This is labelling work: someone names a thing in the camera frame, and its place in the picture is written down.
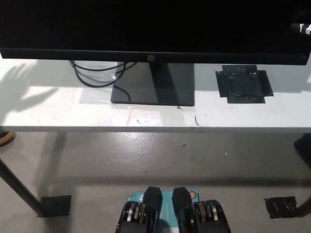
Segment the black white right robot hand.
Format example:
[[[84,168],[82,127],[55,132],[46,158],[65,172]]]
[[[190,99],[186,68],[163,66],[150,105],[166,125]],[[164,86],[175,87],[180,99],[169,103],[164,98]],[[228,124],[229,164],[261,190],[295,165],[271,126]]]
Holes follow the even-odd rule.
[[[300,33],[307,36],[311,35],[311,24],[293,23],[291,24],[291,29],[296,33]]]

